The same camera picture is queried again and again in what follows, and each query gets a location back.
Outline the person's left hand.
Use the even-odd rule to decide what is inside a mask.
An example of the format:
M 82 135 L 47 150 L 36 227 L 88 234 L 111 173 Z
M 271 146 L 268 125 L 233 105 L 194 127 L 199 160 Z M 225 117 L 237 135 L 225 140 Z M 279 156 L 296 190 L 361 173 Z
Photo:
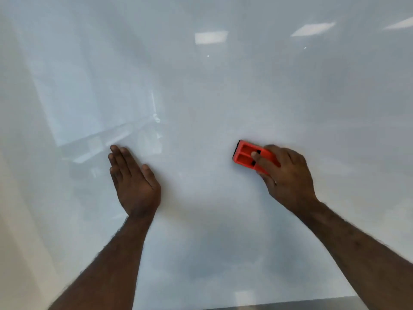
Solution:
M 134 155 L 126 147 L 120 147 L 131 171 L 129 179 L 122 179 L 116 194 L 118 200 L 130 217 L 147 218 L 153 220 L 161 203 L 161 192 L 141 192 L 143 175 L 141 166 Z

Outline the person's right hand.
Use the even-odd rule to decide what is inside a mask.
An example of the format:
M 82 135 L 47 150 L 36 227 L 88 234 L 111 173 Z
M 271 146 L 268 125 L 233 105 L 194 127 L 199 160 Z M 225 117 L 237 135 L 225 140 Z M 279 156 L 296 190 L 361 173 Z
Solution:
M 252 159 L 276 182 L 275 192 L 269 194 L 291 213 L 299 216 L 322 206 L 317 199 L 311 172 L 303 155 L 285 147 L 266 145 L 265 149 L 276 155 L 281 167 L 275 166 L 257 152 Z

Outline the orange whiteboard eraser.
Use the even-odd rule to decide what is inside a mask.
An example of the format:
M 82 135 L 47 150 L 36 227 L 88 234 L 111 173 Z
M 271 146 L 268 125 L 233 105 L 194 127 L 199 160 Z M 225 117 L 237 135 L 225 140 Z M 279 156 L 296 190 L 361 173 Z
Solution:
M 277 157 L 271 151 L 265 149 L 264 147 L 255 145 L 245 140 L 239 140 L 234 151 L 232 160 L 241 166 L 244 166 L 249 169 L 253 169 L 256 172 L 269 175 L 261 166 L 257 165 L 256 162 L 252 159 L 252 152 L 257 152 L 265 159 L 271 161 L 275 166 L 281 167 Z

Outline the person's left forearm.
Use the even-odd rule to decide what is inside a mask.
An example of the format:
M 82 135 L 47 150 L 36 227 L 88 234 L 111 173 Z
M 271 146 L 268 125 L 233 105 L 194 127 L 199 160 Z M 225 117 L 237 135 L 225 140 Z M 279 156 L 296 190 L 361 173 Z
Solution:
M 153 215 L 130 215 L 91 264 L 48 310 L 132 310 Z

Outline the person's right forearm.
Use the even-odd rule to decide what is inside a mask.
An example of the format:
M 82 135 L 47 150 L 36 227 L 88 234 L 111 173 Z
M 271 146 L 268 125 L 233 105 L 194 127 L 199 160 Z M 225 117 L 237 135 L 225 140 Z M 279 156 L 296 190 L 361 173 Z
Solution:
M 317 199 L 293 213 L 324 245 L 369 310 L 413 310 L 413 263 Z

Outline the glossy white whiteboard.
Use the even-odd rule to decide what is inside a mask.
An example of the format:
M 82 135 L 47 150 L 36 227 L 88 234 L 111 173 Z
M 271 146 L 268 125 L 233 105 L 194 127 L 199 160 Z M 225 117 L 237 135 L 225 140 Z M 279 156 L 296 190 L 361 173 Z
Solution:
M 413 0 L 0 0 L 0 310 L 46 310 L 121 227 L 113 144 L 162 185 L 133 310 L 354 297 L 241 139 L 413 261 Z

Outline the grey whiteboard tray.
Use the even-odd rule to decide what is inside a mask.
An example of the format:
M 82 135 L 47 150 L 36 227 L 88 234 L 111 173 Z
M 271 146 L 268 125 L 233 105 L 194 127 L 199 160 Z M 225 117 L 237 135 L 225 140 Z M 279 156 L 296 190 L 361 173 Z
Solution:
M 368 310 L 357 296 L 325 298 L 307 301 L 278 302 L 206 310 Z

